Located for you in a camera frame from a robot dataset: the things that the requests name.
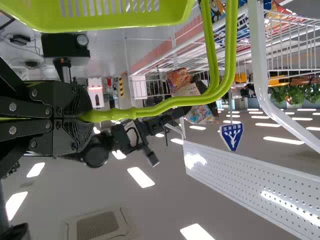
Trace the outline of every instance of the white pegboard shelf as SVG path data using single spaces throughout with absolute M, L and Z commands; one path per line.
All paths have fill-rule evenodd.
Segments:
M 320 239 L 320 177 L 184 141 L 186 173 L 303 240 Z

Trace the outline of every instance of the shopping basket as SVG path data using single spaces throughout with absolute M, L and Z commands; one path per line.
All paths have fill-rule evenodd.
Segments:
M 185 22 L 194 0 L 5 0 L 0 9 L 44 33 L 132 27 L 169 26 Z
M 136 6 L 141 6 L 142 3 L 146 4 L 148 0 L 135 1 L 137 2 Z M 30 3 L 27 9 L 21 7 L 23 2 Z M 85 17 L 83 12 L 80 11 L 82 15 L 78 16 L 77 9 L 78 11 L 82 9 L 84 2 L 86 3 L 87 11 L 91 9 L 89 2 L 94 2 L 94 12 L 98 12 L 97 0 L 12 0 L 6 3 L 0 2 L 0 9 L 14 15 L 18 20 L 37 30 L 61 33 L 178 24 L 189 17 L 194 5 L 194 0 L 158 0 L 158 8 L 156 8 L 156 0 L 151 0 L 151 11 L 149 11 L 148 5 L 144 6 L 143 11 L 141 8 L 134 7 L 134 0 L 100 0 L 101 5 L 104 4 L 104 7 L 108 3 L 109 9 L 112 10 L 109 15 L 89 16 L 88 14 L 91 14 L 91 12 L 87 12 Z M 111 3 L 116 3 L 115 10 Z M 226 3 L 225 70 L 222 82 L 219 82 L 218 61 L 208 0 L 201 1 L 201 9 L 211 79 L 210 85 L 204 94 L 200 96 L 171 97 L 152 107 L 113 108 L 108 111 L 91 110 L 81 115 L 80 119 L 86 122 L 99 123 L 106 120 L 153 117 L 173 107 L 209 104 L 225 95 L 233 84 L 236 74 L 238 0 L 227 0 Z

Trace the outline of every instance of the air vent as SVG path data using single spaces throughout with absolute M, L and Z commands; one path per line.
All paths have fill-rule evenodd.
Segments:
M 122 207 L 98 210 L 65 222 L 65 240 L 131 240 L 136 236 Z
M 81 219 L 76 223 L 77 240 L 92 240 L 111 234 L 119 229 L 113 211 Z

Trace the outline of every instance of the blue triangular sign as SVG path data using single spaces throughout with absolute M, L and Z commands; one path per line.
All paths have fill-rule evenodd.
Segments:
M 233 152 L 237 150 L 243 132 L 243 123 L 220 126 L 220 136 L 228 149 Z

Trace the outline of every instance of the store shelf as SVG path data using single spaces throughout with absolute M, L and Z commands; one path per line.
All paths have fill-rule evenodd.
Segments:
M 297 15 L 290 15 L 271 10 L 264 11 L 266 36 L 267 64 L 269 72 L 298 71 L 296 76 L 305 74 L 303 71 L 320 72 L 317 48 L 320 45 L 320 20 Z M 225 18 L 212 25 L 215 36 L 215 47 L 219 62 L 219 70 L 223 75 L 225 61 Z M 145 65 L 134 64 L 132 75 L 160 75 L 179 68 L 187 68 L 189 72 L 207 71 L 208 58 L 204 40 L 201 16 L 194 17 L 189 25 L 175 32 L 173 40 L 163 41 L 156 49 L 162 55 L 156 59 L 150 56 Z M 249 30 L 249 13 L 247 5 L 238 12 L 237 36 L 237 72 L 252 73 L 251 40 Z

